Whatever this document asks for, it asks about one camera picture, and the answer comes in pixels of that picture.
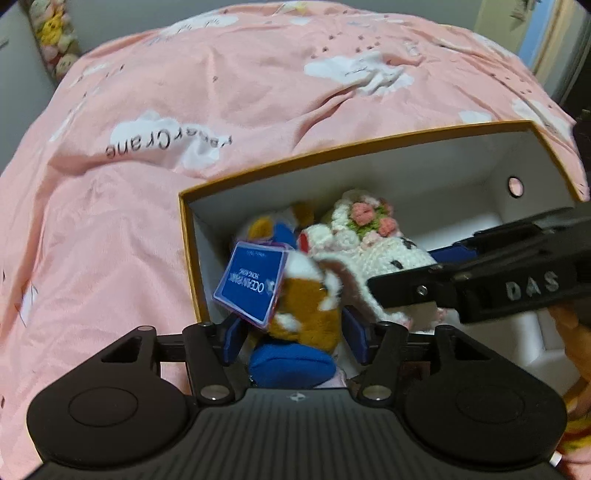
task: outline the crocheted flower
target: crocheted flower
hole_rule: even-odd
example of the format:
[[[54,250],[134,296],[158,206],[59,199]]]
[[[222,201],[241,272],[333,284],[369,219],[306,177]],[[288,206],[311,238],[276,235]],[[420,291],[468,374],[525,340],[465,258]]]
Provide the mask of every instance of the crocheted flower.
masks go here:
[[[351,207],[351,219],[359,226],[367,225],[374,218],[374,208],[368,203],[356,202]]]
[[[381,239],[382,239],[382,237],[380,236],[379,233],[377,233],[375,230],[371,230],[370,232],[367,232],[365,234],[365,236],[363,237],[363,240],[361,240],[361,247],[362,248],[372,247],[377,242],[379,242]]]
[[[378,233],[381,236],[390,236],[396,230],[398,230],[398,224],[396,223],[396,220],[394,220],[392,217],[380,218]]]

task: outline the blue tag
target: blue tag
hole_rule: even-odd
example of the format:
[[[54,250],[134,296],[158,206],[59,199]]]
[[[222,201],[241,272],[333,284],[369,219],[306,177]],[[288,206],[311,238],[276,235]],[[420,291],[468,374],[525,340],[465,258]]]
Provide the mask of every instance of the blue tag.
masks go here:
[[[288,251],[238,242],[213,298],[260,329],[271,320]]]

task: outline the crocheted white bear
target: crocheted white bear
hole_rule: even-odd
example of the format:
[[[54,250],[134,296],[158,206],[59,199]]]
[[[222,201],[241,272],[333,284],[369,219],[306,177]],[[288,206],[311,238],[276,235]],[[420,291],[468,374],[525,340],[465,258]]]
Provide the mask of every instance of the crocheted white bear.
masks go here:
[[[363,206],[354,211],[354,206],[360,203]],[[364,215],[371,217],[367,205],[375,209],[372,219],[378,227],[375,230],[360,228],[355,223],[357,218],[364,222]],[[354,305],[370,321],[396,322],[412,331],[432,330],[440,323],[443,314],[434,303],[383,309],[367,287],[366,282],[371,277],[436,263],[431,255],[402,236],[390,215],[391,207],[383,200],[375,200],[361,190],[351,190],[335,204],[324,219],[326,224],[312,225],[302,232],[302,236],[306,238],[304,243],[308,254],[341,278],[344,305]],[[380,222],[387,224],[388,228],[380,231]]]

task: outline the stuffed animal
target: stuffed animal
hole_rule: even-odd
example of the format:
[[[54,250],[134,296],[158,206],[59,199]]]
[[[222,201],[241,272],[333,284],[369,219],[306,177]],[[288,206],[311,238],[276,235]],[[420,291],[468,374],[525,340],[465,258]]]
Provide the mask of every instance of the stuffed animal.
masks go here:
[[[313,221],[311,207],[295,203],[288,209],[251,220],[236,237],[286,244],[293,249],[287,257],[280,296],[267,333],[278,340],[332,353],[340,339],[340,280],[296,250],[297,234]]]
[[[367,287],[371,277],[436,263],[402,235],[391,215],[392,207],[386,201],[351,190],[325,216],[325,223],[302,231],[300,244],[307,245],[310,256],[322,268],[339,276],[343,304],[354,305],[375,322],[396,322],[414,331],[431,330],[444,315],[434,303],[385,310]]]
[[[340,341],[339,278],[303,252],[290,251],[267,333],[332,354]]]
[[[292,248],[268,330],[263,334],[253,329],[247,341],[256,344],[248,370],[260,387],[313,388],[337,373],[332,353],[341,338],[341,283],[333,272],[297,250],[299,231],[312,222],[310,207],[298,203],[251,220],[236,236]]]
[[[296,232],[314,223],[310,205],[298,202],[285,210],[261,215],[247,222],[237,233],[236,240],[270,241],[297,249]]]
[[[70,70],[72,65],[78,60],[78,56],[72,53],[65,54],[56,65],[56,79],[61,82],[62,78]]]
[[[55,4],[51,0],[34,0],[29,7],[29,17],[35,32],[48,21],[56,12]]]
[[[37,32],[41,45],[57,45],[63,32],[62,15],[61,12],[54,14]]]

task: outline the pink bedsheet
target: pink bedsheet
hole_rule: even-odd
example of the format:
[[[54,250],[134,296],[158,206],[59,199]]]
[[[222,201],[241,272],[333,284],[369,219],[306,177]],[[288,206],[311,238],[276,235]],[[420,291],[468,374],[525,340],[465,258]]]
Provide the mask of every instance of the pink bedsheet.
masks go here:
[[[334,145],[522,118],[587,199],[572,120],[517,57],[468,30],[287,2],[85,55],[0,177],[0,477],[39,464],[25,414],[43,387],[138,325],[194,321],[180,190]]]

